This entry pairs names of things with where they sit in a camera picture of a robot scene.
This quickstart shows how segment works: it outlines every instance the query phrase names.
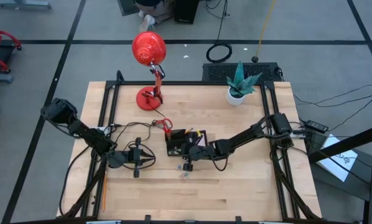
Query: desk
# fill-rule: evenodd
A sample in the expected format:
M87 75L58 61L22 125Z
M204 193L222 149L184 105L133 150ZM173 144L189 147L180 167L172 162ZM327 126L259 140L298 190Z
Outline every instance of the desk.
M275 83L275 87L279 111L285 113L289 121L298 121L291 84ZM115 123L150 123L153 119L162 119L155 111L143 111L137 107L135 97L140 89L140 85L120 86ZM104 90L105 82L89 84L80 117L89 127L98 124ZM174 129L204 129L209 141L230 138L264 117L264 110L259 87L239 106L227 103L227 90L228 86L223 85L163 85L164 104L158 110L172 120ZM105 125L108 117L109 110L106 110ZM112 139L120 130L122 128L113 134ZM119 138L118 149L122 150L136 137L147 137L147 127L127 128ZM303 140L293 140L295 147L305 150ZM224 172L217 171L212 161L194 162L193 172L189 172L183 181L180 177L183 171L178 170L178 166L184 161L167 156L161 129L152 128L151 137L144 144L154 151L157 162L141 170L138 179L133 178L132 170L123 167L107 170L106 210L102 211L100 206L100 220L143 220L145 215L151 215L152 220L234 221L235 216L241 216L243 221L282 220L267 139L252 141L237 149L229 157ZM75 140L71 160L85 146L83 140ZM321 216L307 156L292 149L288 154L296 191L311 210ZM85 188L90 160L87 152L74 163L63 198L64 211L73 205ZM292 217L290 205L287 211ZM89 206L88 214L91 212L92 206Z

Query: lamp base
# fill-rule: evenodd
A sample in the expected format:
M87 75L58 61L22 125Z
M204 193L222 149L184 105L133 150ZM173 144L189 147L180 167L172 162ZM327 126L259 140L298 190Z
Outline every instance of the lamp base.
M158 98L150 98L142 95L142 93L145 93L147 91L153 93L153 89L154 87L147 86L139 90L139 92L137 93L136 103L142 110L152 111L157 109L161 105L161 102Z

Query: pencil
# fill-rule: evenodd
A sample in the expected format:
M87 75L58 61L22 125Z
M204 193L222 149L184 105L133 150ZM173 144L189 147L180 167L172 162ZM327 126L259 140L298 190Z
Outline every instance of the pencil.
M107 171L105 171L105 179L103 180L103 211L106 209L106 188L107 188Z

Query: person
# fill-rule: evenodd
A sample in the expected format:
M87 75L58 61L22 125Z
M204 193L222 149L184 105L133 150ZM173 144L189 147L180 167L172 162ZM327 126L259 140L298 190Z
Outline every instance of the person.
M174 0L134 0L143 18L139 32L145 32L174 15Z

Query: shoe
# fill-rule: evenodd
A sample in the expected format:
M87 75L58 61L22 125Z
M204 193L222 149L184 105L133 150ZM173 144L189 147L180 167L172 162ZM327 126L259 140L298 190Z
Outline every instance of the shoe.
M155 23L156 20L154 19L154 17L146 15L143 19L142 24L139 26L139 32L145 32L148 31L149 29L153 29Z
M144 18L146 16L146 14L142 10L139 10L139 16L141 18Z

